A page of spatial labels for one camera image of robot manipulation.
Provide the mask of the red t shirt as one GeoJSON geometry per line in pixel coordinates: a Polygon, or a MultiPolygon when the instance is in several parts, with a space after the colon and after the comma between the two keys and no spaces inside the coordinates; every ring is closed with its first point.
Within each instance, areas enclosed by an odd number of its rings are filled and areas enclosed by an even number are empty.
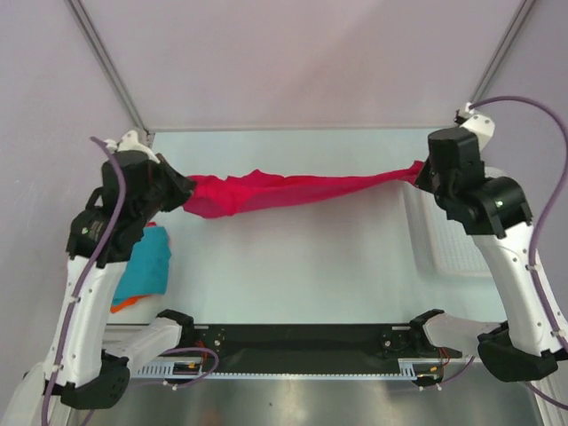
{"type": "Polygon", "coordinates": [[[414,183],[424,165],[371,176],[282,176],[253,170],[241,177],[193,175],[196,187],[183,205],[185,212],[205,219],[231,217],[263,209],[295,207],[356,193],[391,181],[414,183]]]}

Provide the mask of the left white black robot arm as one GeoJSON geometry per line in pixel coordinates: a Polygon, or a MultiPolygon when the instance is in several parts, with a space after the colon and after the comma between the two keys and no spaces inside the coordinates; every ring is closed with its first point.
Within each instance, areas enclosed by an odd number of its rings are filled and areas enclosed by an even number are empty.
{"type": "Polygon", "coordinates": [[[122,343],[103,346],[114,293],[135,244],[157,213],[182,206],[196,184],[162,155],[150,159],[139,151],[112,154],[101,175],[102,185],[70,226],[65,302],[44,364],[45,396],[79,410],[114,406],[131,374],[170,349],[184,355],[196,344],[192,318],[166,310],[122,343]]]}

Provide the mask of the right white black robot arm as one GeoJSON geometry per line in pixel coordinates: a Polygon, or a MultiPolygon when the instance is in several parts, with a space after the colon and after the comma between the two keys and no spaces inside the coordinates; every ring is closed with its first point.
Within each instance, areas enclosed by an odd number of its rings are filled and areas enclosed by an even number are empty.
{"type": "Polygon", "coordinates": [[[567,358],[565,316],[538,265],[533,215],[521,186],[488,177],[477,135],[464,128],[428,136],[429,156],[417,186],[432,193],[448,219],[460,223],[482,254],[506,313],[505,321],[456,318],[441,310],[416,317],[411,349],[429,356],[439,347],[481,359],[505,383],[539,381],[567,358]]]}

